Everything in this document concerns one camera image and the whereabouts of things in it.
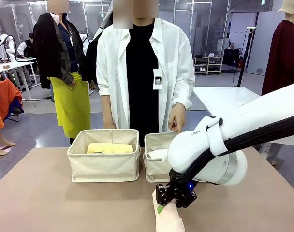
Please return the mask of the person's left hand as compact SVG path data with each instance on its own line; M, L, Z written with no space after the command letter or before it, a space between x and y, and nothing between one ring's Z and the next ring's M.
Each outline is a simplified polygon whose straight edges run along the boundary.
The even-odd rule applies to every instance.
M175 133L181 133L185 125L186 108L177 103L171 110L168 120L168 128Z

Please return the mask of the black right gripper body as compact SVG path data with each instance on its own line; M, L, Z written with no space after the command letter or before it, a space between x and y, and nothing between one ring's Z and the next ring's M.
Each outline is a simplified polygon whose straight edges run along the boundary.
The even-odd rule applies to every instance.
M186 183L180 183L175 177L172 177L169 181L167 188L167 199L178 199L180 201L194 201L197 199L197 195L194 192L194 188L198 184L197 180L190 180Z

